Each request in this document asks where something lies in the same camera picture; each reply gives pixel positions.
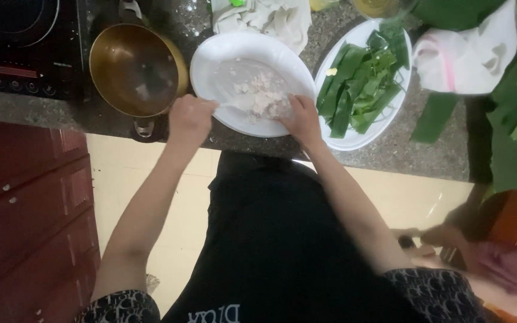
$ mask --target pot handle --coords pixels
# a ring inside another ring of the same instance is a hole
[[[153,129],[154,129],[154,121],[153,119],[150,119],[147,121],[147,124],[141,124],[139,125],[140,121],[139,119],[135,118],[135,131],[137,134],[143,138],[149,138],[151,135],[153,135]]]
[[[141,21],[143,20],[143,14],[141,13],[141,8],[136,0],[120,0],[119,1],[119,17],[124,16],[125,10],[131,10],[135,12],[135,16],[139,18]]]

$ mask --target hand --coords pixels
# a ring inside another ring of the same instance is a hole
[[[211,131],[211,116],[217,107],[217,101],[195,98],[191,94],[176,99],[169,113],[168,145],[194,155]]]
[[[325,147],[314,101],[305,95],[294,96],[291,93],[288,94],[288,101],[294,111],[294,117],[280,117],[279,121],[307,153],[318,147]]]

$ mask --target patterned sleeve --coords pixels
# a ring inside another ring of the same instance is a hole
[[[470,284],[455,271],[396,269],[384,276],[430,322],[486,322]]]
[[[140,290],[123,290],[92,302],[75,323],[160,323],[153,298]]]

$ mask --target green container lid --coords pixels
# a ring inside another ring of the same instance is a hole
[[[242,6],[247,0],[229,0],[235,7]]]

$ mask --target granite countertop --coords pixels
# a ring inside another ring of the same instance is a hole
[[[101,9],[93,1],[88,0],[89,23]],[[197,46],[212,36],[207,0],[154,0],[143,7],[143,11],[151,22],[165,22],[157,29],[176,43],[187,62]],[[313,75],[334,44],[363,21],[348,1],[312,13],[308,45],[300,57]],[[130,137],[132,117],[109,106],[92,86],[90,91],[90,100],[84,103],[0,93],[0,121]],[[484,115],[477,112],[476,100],[459,103],[435,144],[410,141],[427,98],[428,92],[420,89],[418,78],[413,75],[405,102],[391,125],[362,149],[335,151],[334,155],[342,164],[352,167],[464,182],[490,181],[489,169],[483,166],[490,158],[488,132],[480,130],[484,127],[489,130],[489,124]],[[301,156],[298,144],[290,136],[255,138],[235,132],[215,119],[203,147],[289,158]]]

